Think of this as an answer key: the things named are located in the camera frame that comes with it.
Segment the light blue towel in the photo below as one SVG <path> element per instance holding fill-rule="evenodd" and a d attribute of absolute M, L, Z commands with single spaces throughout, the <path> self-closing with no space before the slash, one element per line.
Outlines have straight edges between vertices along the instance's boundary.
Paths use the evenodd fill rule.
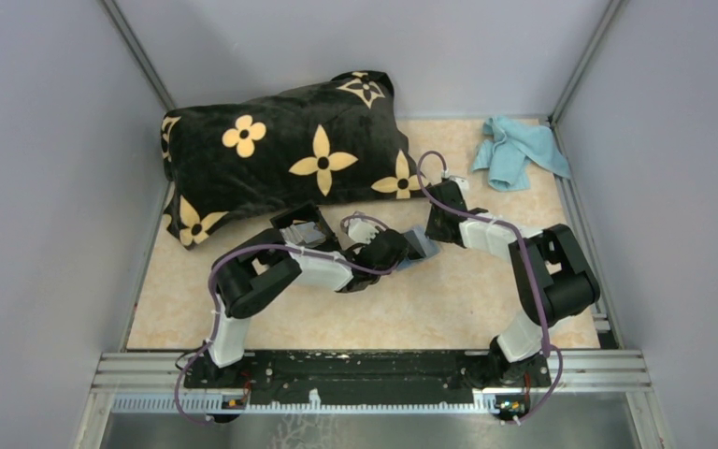
<path fill-rule="evenodd" d="M 560 178 L 572 178 L 568 160 L 547 126 L 495 116 L 485 121 L 482 134 L 470 170 L 485 170 L 488 185 L 499 192 L 529 189 L 526 168 L 531 163 Z"/>

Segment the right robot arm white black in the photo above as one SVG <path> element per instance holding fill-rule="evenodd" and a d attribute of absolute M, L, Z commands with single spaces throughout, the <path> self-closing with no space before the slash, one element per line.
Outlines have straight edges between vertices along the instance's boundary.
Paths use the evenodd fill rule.
<path fill-rule="evenodd" d="M 521 306 L 489 347 L 495 382 L 513 385 L 540 356 L 551 352 L 551 329 L 581 314 L 599 298 L 595 273 L 565 224 L 519 226 L 487 210 L 466 206 L 459 183 L 445 179 L 424 190 L 430 200 L 429 239 L 488 253 L 510 264 Z"/>

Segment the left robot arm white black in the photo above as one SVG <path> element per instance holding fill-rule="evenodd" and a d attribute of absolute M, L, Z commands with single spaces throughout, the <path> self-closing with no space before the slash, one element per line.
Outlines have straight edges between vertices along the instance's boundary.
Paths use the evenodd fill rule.
<path fill-rule="evenodd" d="M 236 384 L 251 318 L 288 287 L 356 293 L 434 253 L 421 227 L 399 232 L 362 214 L 348 216 L 343 224 L 353 241 L 347 248 L 317 209 L 284 213 L 270 223 L 213 263 L 208 290 L 216 318 L 204 353 L 186 370 L 187 386 Z"/>

